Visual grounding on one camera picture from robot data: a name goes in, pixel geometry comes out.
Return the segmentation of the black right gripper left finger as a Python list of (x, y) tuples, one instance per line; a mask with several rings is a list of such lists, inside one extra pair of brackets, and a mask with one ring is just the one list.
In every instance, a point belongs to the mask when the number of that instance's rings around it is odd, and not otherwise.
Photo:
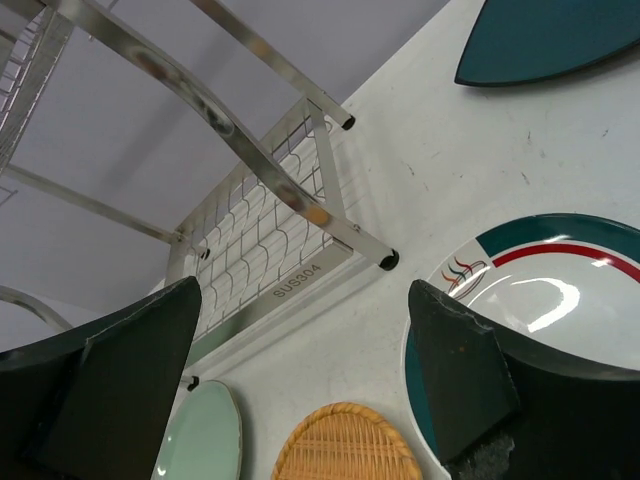
[(186, 277), (1, 355), (4, 479), (151, 477), (202, 304)]

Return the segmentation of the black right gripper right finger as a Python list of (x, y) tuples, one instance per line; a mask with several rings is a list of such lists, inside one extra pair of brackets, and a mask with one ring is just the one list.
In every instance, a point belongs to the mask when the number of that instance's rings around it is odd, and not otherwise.
[(423, 280), (408, 293), (435, 440), (454, 479), (635, 479), (639, 374), (504, 327)]

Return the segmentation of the woven bamboo round plate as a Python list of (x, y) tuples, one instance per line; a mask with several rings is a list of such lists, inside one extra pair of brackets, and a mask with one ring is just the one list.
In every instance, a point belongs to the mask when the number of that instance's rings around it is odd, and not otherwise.
[(273, 479), (421, 479), (400, 432), (377, 411), (338, 402), (310, 413), (285, 441)]

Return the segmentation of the dark teal square plate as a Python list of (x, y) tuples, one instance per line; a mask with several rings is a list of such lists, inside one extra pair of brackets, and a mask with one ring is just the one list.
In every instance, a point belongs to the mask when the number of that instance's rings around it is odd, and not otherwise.
[(507, 87), (564, 76), (639, 45), (637, 1), (489, 0), (454, 82)]

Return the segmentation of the stainless steel dish rack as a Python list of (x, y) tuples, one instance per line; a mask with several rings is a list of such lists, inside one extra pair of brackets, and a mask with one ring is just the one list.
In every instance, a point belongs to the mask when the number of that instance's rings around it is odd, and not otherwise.
[[(218, 1), (199, 10), (298, 91), (298, 102), (255, 138), (191, 72), (93, 1), (1, 5), (1, 172), (4, 176), (167, 244), (165, 280), (192, 274), (205, 293), (188, 361), (195, 364), (354, 254), (383, 270), (397, 251), (345, 214), (333, 126), (354, 118)], [(216, 130), (238, 164), (175, 229), (166, 230), (46, 177), (12, 157), (71, 33), (85, 31), (177, 94)]]

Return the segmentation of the light green floral plate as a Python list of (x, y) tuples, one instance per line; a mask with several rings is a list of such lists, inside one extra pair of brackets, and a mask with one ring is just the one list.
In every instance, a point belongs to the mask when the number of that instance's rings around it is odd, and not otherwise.
[(189, 393), (172, 417), (152, 477), (236, 480), (241, 463), (238, 406), (224, 383), (211, 380)]

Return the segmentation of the white plate teal red rim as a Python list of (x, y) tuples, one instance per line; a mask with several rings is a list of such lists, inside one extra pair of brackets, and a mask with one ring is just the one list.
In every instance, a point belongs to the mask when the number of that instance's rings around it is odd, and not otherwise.
[[(423, 281), (533, 340), (639, 374), (636, 228), (577, 213), (523, 217), (468, 241)], [(417, 429), (436, 457), (410, 315), (404, 374)]]

